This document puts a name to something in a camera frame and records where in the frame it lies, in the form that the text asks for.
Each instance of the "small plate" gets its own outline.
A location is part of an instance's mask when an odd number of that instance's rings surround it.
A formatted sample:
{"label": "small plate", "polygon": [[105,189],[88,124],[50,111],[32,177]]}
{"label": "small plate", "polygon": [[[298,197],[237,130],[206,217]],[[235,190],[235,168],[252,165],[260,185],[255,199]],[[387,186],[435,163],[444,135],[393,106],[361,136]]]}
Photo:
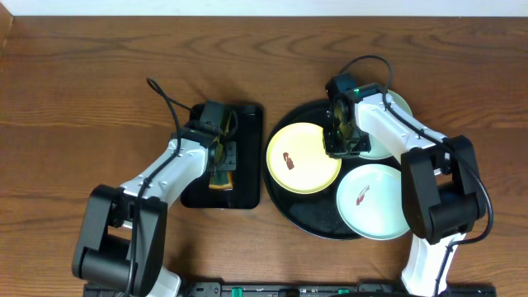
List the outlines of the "small plate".
{"label": "small plate", "polygon": [[336,179],[341,159],[330,158],[323,147],[323,127],[295,123],[273,136],[266,151],[273,179],[288,191],[312,194]]}
{"label": "small plate", "polygon": [[[403,111],[407,112],[411,116],[413,115],[409,104],[407,104],[407,102],[400,95],[398,95],[398,93],[389,90],[389,94],[392,95],[394,102],[398,104],[398,106],[400,106]],[[385,146],[381,144],[381,142],[377,140],[374,136],[369,135],[369,140],[371,150],[368,153],[360,153],[360,158],[364,158],[367,160],[380,160],[383,158],[391,157],[391,154],[388,149],[386,149]]]}
{"label": "small plate", "polygon": [[337,188],[337,209],[346,225],[366,238],[388,240],[409,230],[401,173],[389,166],[369,164],[347,173]]}

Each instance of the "yellow plate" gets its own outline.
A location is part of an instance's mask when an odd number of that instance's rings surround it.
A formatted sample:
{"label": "yellow plate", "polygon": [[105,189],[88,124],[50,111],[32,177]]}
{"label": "yellow plate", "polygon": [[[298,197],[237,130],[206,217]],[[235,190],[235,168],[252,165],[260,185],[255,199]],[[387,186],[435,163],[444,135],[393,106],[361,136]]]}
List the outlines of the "yellow plate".
{"label": "yellow plate", "polygon": [[298,194],[330,186],[341,169],[341,159],[324,151],[323,128],[310,123],[287,125],[277,132],[267,147],[266,163],[280,186]]}

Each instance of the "black tray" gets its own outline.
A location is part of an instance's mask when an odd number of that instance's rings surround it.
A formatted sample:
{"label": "black tray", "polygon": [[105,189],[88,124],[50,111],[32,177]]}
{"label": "black tray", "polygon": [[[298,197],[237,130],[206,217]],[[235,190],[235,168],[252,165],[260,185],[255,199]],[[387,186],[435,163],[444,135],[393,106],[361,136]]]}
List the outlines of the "black tray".
{"label": "black tray", "polygon": [[[260,201],[262,149],[262,109],[259,106],[229,106],[238,114],[237,170],[233,172],[233,189],[217,191],[209,188],[210,172],[196,178],[181,194],[181,203],[189,208],[252,209]],[[204,105],[193,106],[190,120],[203,111]]]}
{"label": "black tray", "polygon": [[348,228],[337,210],[337,187],[347,173],[362,165],[383,164],[399,170],[400,165],[396,158],[381,160],[343,159],[341,170],[336,180],[326,189],[309,195],[295,194],[286,190],[275,182],[267,169],[266,151],[273,136],[280,129],[294,123],[305,122],[323,126],[328,104],[328,100],[321,100],[300,106],[279,122],[271,132],[262,156],[264,183],[277,209],[297,227],[321,238],[357,239],[361,238],[361,236]]}

